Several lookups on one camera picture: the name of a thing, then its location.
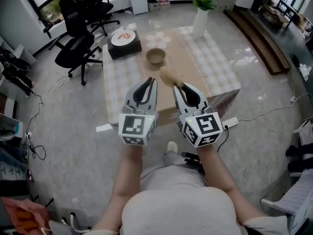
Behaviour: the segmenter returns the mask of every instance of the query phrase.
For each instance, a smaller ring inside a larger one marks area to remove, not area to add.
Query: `green plant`
[[[194,0],[194,5],[201,10],[214,10],[213,0]]]

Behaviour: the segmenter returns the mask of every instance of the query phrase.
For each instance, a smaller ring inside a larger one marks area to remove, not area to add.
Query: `white plate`
[[[135,36],[132,30],[121,30],[112,36],[111,42],[115,46],[124,46],[132,42]]]

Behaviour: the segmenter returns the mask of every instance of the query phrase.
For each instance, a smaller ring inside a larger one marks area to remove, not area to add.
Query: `shoe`
[[[24,157],[25,164],[28,164],[28,155],[29,155],[29,150],[26,149],[26,154],[25,154],[25,157]]]
[[[31,170],[29,169],[29,167],[27,167],[27,177],[30,180],[30,182],[34,182],[34,177],[33,177],[33,174],[31,173]]]
[[[312,169],[313,168],[313,158],[292,161],[288,164],[289,172],[302,172],[304,169]]]
[[[296,157],[296,156],[302,156],[300,152],[298,151],[298,148],[294,145],[291,145],[288,150],[285,153],[286,157]]]
[[[175,152],[176,154],[178,153],[178,145],[173,141],[169,141],[167,143],[167,150],[165,154],[169,152]]]

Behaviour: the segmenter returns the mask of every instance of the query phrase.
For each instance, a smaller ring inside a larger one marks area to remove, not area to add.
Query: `hand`
[[[197,148],[197,153],[204,153],[204,152],[214,152],[216,151],[216,149],[214,148],[214,145],[212,144],[208,144],[208,145],[204,145],[204,146],[200,146]]]
[[[142,152],[143,146],[126,144],[124,145],[122,156],[132,160],[135,159],[136,161],[140,160],[141,163]]]

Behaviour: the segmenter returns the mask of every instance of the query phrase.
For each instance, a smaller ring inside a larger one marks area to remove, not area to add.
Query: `sneaker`
[[[178,153],[178,145],[175,142],[173,142],[173,141],[169,141],[167,143],[166,154],[169,153],[169,152],[175,152],[176,154]]]
[[[30,180],[30,182],[34,182],[34,177],[33,177],[33,174],[31,173],[31,170],[29,169],[29,167],[27,167],[27,177]]]
[[[24,157],[25,164],[28,164],[28,155],[29,155],[29,150],[26,149],[26,154],[25,154],[25,157]]]

